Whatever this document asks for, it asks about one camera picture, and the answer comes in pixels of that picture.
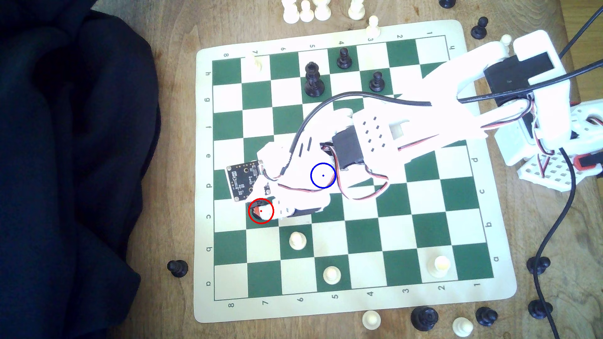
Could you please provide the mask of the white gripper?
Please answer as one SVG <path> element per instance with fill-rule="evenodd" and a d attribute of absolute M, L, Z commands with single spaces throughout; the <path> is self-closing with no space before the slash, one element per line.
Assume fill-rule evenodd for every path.
<path fill-rule="evenodd" d="M 332 158 L 309 137 L 293 151 L 282 143 L 269 142 L 257 152 L 264 173 L 260 182 L 269 185 L 272 205 L 258 206 L 260 223 L 274 218 L 322 212 L 338 178 Z"/>

